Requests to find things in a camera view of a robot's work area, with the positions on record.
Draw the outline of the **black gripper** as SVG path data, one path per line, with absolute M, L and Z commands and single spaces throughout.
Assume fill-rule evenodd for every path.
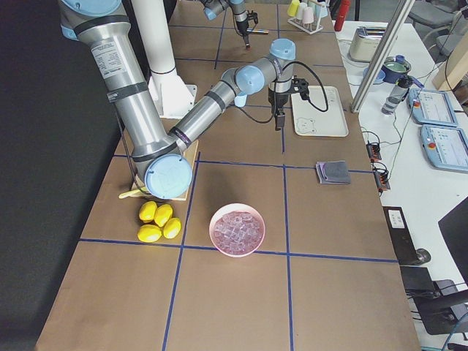
M 268 101 L 271 103 L 271 113 L 275 118 L 275 130 L 283 130 L 285 124 L 284 105 L 289 100 L 289 92 L 268 90 Z
M 236 31 L 237 31 L 238 35 L 242 36 L 242 38 L 244 40 L 245 47 L 246 47 L 246 45 L 250 45 L 249 35 L 248 35 L 249 34 L 249 32 L 248 32 L 248 28 L 249 28 L 248 20 L 241 20 L 241 21 L 236 20 L 235 25 L 236 25 Z

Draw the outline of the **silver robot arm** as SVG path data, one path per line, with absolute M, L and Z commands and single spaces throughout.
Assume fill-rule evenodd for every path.
M 266 56 L 223 73 L 196 99 L 178 76 L 162 1 L 134 1 L 132 10 L 151 70 L 147 80 L 129 40 L 130 19 L 121 1 L 60 1 L 62 34 L 87 45 L 132 141 L 132 161 L 148 193 L 180 197 L 192 181 L 184 151 L 226 109 L 268 88 L 275 96 L 292 85 L 296 46 L 275 39 Z
M 227 9 L 231 9 L 233 21 L 235 23 L 236 33 L 242 37 L 245 48 L 250 49 L 249 42 L 249 13 L 246 10 L 243 0 L 204 0 L 200 1 L 203 5 L 203 12 L 208 20 L 214 20 L 218 15 Z

